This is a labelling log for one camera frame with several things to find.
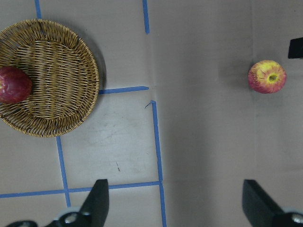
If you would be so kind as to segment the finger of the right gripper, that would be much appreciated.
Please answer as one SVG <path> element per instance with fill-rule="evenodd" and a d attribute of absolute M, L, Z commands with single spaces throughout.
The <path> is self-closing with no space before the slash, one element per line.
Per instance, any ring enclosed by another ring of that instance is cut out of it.
<path fill-rule="evenodd" d="M 303 58 L 303 38 L 302 37 L 290 40 L 288 58 L 289 59 L 302 59 Z"/>

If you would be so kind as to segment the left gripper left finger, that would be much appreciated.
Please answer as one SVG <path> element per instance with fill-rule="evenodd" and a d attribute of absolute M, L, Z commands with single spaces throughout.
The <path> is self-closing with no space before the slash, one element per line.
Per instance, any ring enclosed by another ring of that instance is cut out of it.
<path fill-rule="evenodd" d="M 52 227 L 103 227 L 109 211 L 107 179 L 99 179 L 93 185 L 79 211 L 63 214 L 51 222 Z"/>

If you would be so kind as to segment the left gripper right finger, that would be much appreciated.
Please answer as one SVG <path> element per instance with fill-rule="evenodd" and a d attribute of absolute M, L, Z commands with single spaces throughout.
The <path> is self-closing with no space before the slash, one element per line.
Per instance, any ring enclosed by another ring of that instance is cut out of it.
<path fill-rule="evenodd" d="M 242 210 L 253 227 L 301 227 L 303 214 L 284 211 L 256 180 L 245 179 L 242 186 Z"/>

